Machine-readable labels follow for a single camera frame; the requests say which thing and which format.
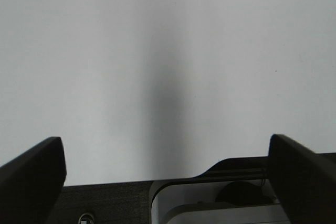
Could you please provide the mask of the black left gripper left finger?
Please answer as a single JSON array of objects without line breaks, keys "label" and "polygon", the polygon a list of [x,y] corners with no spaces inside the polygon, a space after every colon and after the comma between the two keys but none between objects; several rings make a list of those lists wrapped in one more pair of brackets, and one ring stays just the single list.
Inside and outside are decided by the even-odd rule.
[{"label": "black left gripper left finger", "polygon": [[65,180],[60,137],[49,137],[1,166],[1,223],[45,223]]}]

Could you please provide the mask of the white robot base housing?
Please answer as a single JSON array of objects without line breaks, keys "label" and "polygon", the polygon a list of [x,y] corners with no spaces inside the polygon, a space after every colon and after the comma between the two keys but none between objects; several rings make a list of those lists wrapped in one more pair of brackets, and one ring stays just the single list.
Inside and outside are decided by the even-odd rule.
[{"label": "white robot base housing", "polygon": [[150,223],[290,223],[268,180],[263,186],[260,179],[248,182],[271,202],[247,206],[217,202],[216,196],[231,181],[172,185],[154,197]]}]

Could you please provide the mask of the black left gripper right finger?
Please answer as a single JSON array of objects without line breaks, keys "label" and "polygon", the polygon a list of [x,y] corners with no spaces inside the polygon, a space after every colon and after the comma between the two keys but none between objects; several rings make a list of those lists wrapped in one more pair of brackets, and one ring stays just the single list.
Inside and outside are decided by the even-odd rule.
[{"label": "black left gripper right finger", "polygon": [[335,223],[335,153],[317,154],[274,134],[267,176],[291,223]]}]

